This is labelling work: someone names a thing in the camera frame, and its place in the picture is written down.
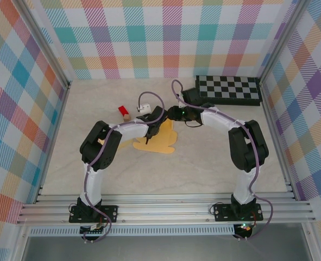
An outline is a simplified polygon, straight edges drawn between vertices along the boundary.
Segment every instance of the red object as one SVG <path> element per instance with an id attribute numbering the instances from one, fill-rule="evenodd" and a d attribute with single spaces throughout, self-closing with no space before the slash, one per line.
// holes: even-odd
<path id="1" fill-rule="evenodd" d="M 120 106 L 118 110 L 121 112 L 121 114 L 124 116 L 125 114 L 129 114 L 129 112 L 126 110 L 124 106 Z"/>

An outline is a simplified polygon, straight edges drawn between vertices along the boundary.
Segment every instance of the black and white checkerboard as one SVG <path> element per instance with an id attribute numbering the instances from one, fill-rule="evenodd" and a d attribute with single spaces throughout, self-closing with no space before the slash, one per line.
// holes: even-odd
<path id="1" fill-rule="evenodd" d="M 259 81 L 251 77 L 197 76 L 196 88 L 204 102 L 260 105 Z"/>

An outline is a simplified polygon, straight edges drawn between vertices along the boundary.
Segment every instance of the table surface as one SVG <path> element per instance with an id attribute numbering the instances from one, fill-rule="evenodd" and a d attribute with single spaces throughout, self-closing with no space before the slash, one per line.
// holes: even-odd
<path id="1" fill-rule="evenodd" d="M 185 89 L 194 87 L 194 78 L 179 79 Z M 160 95 L 166 108 L 177 105 L 169 78 L 74 80 L 68 96 L 43 195 L 79 194 L 84 170 L 79 147 L 94 124 L 103 120 L 120 123 L 118 107 L 124 105 L 131 117 L 139 116 L 137 99 L 143 91 Z M 141 103 L 154 109 L 157 98 L 144 95 Z M 256 120 L 269 148 L 261 168 L 256 192 L 286 191 L 278 157 L 262 107 L 218 105 L 221 111 L 240 120 Z M 228 132 L 210 127 L 188 128 L 174 122 L 178 133 L 175 152 L 161 154 L 139 151 L 132 144 L 118 150 L 107 168 L 102 194 L 201 194 L 233 192 L 239 170 L 230 159 Z"/>

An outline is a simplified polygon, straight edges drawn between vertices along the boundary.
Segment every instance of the white table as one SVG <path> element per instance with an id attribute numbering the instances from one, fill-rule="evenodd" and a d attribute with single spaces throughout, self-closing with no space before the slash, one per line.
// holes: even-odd
<path id="1" fill-rule="evenodd" d="M 179 79 L 185 89 L 194 86 L 193 78 Z M 177 105 L 171 92 L 172 79 L 75 80 L 56 139 L 43 195 L 78 195 L 83 187 L 83 163 L 79 147 L 93 125 L 123 121 L 118 107 L 124 105 L 137 117 L 137 99 L 149 90 L 160 95 L 166 108 Z M 151 95 L 142 103 L 152 109 L 160 105 Z M 221 111 L 241 120 L 256 120 L 269 148 L 261 169 L 256 192 L 286 191 L 284 177 L 273 146 L 262 107 L 218 105 Z M 233 192 L 238 169 L 229 151 L 228 132 L 209 127 L 188 128 L 175 122 L 178 133 L 173 154 L 139 151 L 128 145 L 118 150 L 103 178 L 102 194 L 196 194 Z"/>

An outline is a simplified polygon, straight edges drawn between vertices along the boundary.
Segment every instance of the black mounting plate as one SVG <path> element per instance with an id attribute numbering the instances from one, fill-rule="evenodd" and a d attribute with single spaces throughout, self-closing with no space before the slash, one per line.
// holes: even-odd
<path id="1" fill-rule="evenodd" d="M 262 209 L 260 207 L 260 204 L 255 204 L 254 209 L 252 212 L 256 216 L 256 221 L 262 221 L 263 220 L 263 212 L 261 212 Z M 246 216 L 244 219 L 237 219 L 234 212 L 232 211 L 230 204 L 215 204 L 213 205 L 213 214 L 215 215 L 215 221 L 254 221 L 253 214 Z"/>
<path id="2" fill-rule="evenodd" d="M 105 213 L 111 219 L 112 223 L 117 222 L 118 206 L 103 205 L 99 207 L 97 206 L 97 208 L 101 212 Z M 69 223 L 100 223 L 100 215 L 97 215 L 95 218 L 92 218 L 91 216 L 81 215 L 81 213 L 82 209 L 80 208 L 80 206 L 72 206 L 70 218 L 68 219 Z M 102 217 L 102 223 L 106 222 L 107 218 Z"/>

